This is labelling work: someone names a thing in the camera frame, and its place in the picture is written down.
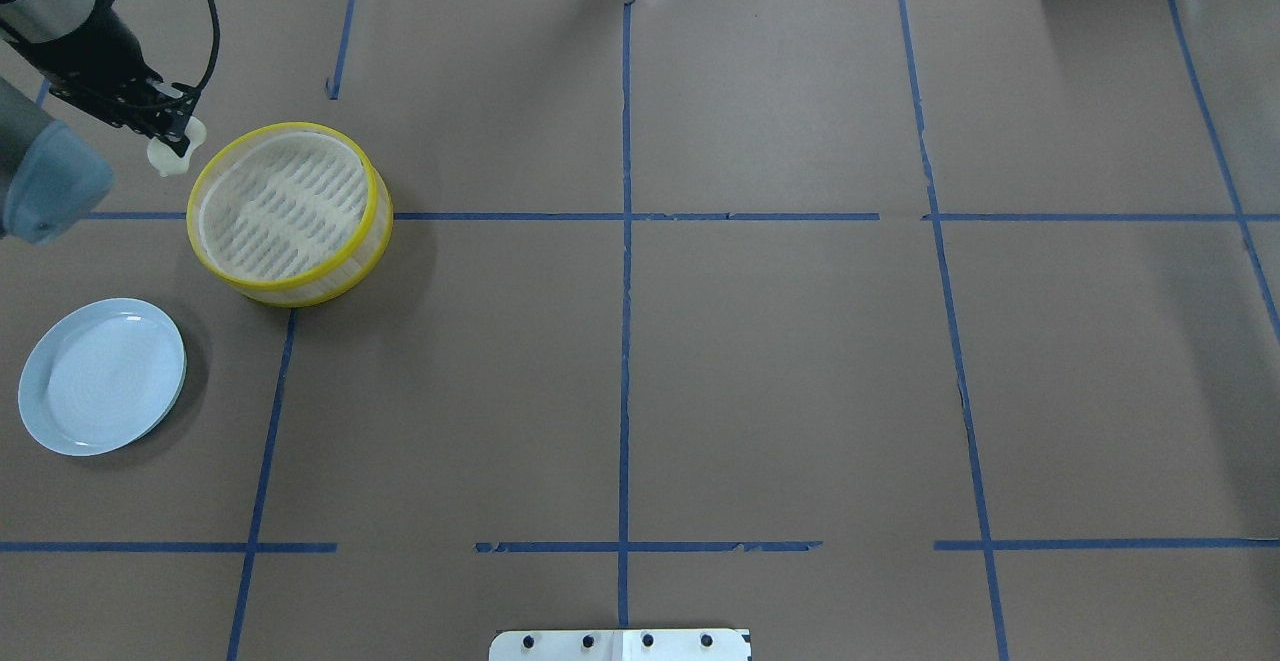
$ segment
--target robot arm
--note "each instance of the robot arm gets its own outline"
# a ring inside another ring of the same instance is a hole
[[[214,0],[207,0],[209,64],[195,86],[165,83],[147,65],[137,37],[111,10],[114,1],[0,0],[0,38],[49,78],[52,95],[151,138],[152,163],[157,150],[182,159],[204,138],[191,114],[218,58]],[[81,149],[72,151],[76,145]],[[0,236],[8,231],[36,243],[50,241],[106,195],[111,177],[109,168],[102,175],[104,168],[64,124],[0,82]]]

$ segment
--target blue tape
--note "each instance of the blue tape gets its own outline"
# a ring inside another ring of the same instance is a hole
[[[1217,127],[1213,124],[1213,118],[1208,111],[1208,104],[1204,101],[1204,92],[1201,88],[1199,77],[1196,73],[1196,63],[1192,60],[1192,51],[1187,45],[1187,36],[1183,33],[1183,20],[1181,15],[1178,13],[1178,0],[1167,1],[1169,15],[1174,20],[1174,35],[1178,37],[1178,46],[1183,53],[1183,63],[1187,65],[1187,77],[1192,82],[1192,91],[1196,94],[1196,104],[1199,106],[1201,117],[1204,119],[1204,129],[1208,132],[1208,140],[1213,146],[1213,156],[1217,159],[1217,169],[1222,174],[1222,183],[1226,184],[1226,195],[1231,200],[1231,209],[1235,210],[1236,222],[1240,224],[1240,236],[1244,238],[1244,249],[1249,254],[1249,263],[1253,265],[1253,277],[1258,282],[1258,290],[1262,292],[1262,302],[1266,305],[1267,316],[1271,319],[1271,333],[1276,337],[1276,342],[1280,342],[1280,315],[1276,314],[1275,297],[1271,296],[1271,284],[1267,283],[1267,277],[1262,273],[1262,261],[1258,259],[1258,250],[1253,245],[1253,234],[1249,232],[1249,223],[1244,216],[1240,195],[1235,191],[1235,179],[1231,178],[1231,169],[1226,164],[1226,155],[1222,152],[1222,143],[1217,137]]]
[[[925,214],[920,220],[933,220],[933,214]],[[1234,222],[1235,214],[938,214],[938,220],[951,222],[1187,222],[1187,223],[1220,223]]]
[[[476,553],[617,553],[616,541],[504,541],[476,543]]]
[[[622,5],[622,359],[618,406],[618,628],[630,625],[631,541],[631,5]]]
[[[631,551],[639,553],[808,553],[819,548],[819,541],[635,541]]]
[[[622,214],[531,214],[531,213],[485,213],[485,211],[453,211],[453,213],[413,213],[406,211],[396,214],[402,222],[621,222]]]
[[[822,547],[819,541],[631,541],[628,553],[805,553]],[[617,553],[612,541],[504,541],[476,543],[476,553]]]
[[[0,553],[243,553],[247,543],[191,541],[0,541]],[[338,543],[260,543],[260,553],[337,553]]]
[[[630,167],[623,170],[630,177]],[[403,222],[626,222],[627,214],[612,213],[524,213],[524,211],[402,211]],[[631,214],[632,222],[878,222],[879,214],[785,214],[785,213],[676,213]]]
[[[991,542],[996,551],[1111,551],[1158,548],[1280,548],[1276,538],[1030,538]],[[979,541],[937,541],[933,551],[982,551]]]
[[[973,406],[969,401],[969,382],[965,378],[964,350],[960,346],[960,327],[956,323],[955,297],[951,293],[951,272],[947,269],[946,245],[942,238],[938,192],[933,182],[933,164],[924,143],[924,102],[920,96],[920,82],[915,69],[915,49],[911,45],[911,24],[908,18],[906,0],[897,0],[902,20],[902,44],[906,47],[906,70],[911,81],[911,101],[915,106],[915,129],[920,142],[920,163],[928,182],[929,215],[932,215],[933,245],[938,256],[938,274],[942,277],[942,300],[947,311],[947,329],[951,334],[951,355],[956,368],[956,387],[960,389],[960,409],[964,415],[965,437],[969,442],[969,473],[973,479],[974,503],[978,510],[978,530],[982,534],[983,560],[987,566],[987,593],[991,597],[991,617],[996,632],[996,651],[1000,661],[1009,661],[1009,642],[1005,635],[1005,611],[1000,600],[1000,580],[996,575],[996,552],[991,547],[991,521],[987,518],[987,492],[982,480],[982,462],[978,459],[978,436],[973,427]]]
[[[255,553],[337,553],[338,543],[259,543]]]
[[[138,541],[8,541],[0,553],[243,553],[244,543]]]
[[[84,220],[91,222],[180,222],[186,218],[184,211],[92,211],[84,214]]]
[[[879,214],[635,214],[637,222],[878,222]]]
[[[253,497],[253,516],[248,525],[248,543],[244,550],[244,564],[241,567],[241,585],[236,594],[236,615],[232,617],[230,641],[227,643],[227,661],[236,661],[239,655],[241,630],[244,628],[244,608],[248,605],[248,589],[253,582],[253,557],[257,555],[257,537],[262,529],[262,509],[266,506],[266,487],[271,479],[271,459],[275,455],[275,436],[280,425],[280,409],[284,404],[284,379],[293,359],[293,337],[297,330],[298,310],[289,310],[289,323],[284,332],[284,348],[280,352],[280,370],[275,378],[275,397],[271,401],[271,419],[266,427],[266,443],[262,447],[262,468],[257,475],[257,493]]]
[[[351,41],[351,22],[355,15],[356,0],[347,0],[347,17],[342,22],[342,41],[338,44],[338,63],[334,65],[333,77],[324,81],[330,101],[338,100],[338,92],[342,91],[342,70],[347,68],[347,44]]]

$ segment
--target plate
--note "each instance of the plate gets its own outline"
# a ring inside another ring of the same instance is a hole
[[[155,428],[186,375],[182,334],[168,314],[137,298],[108,298],[40,339],[18,382],[18,412],[45,448],[95,456]]]

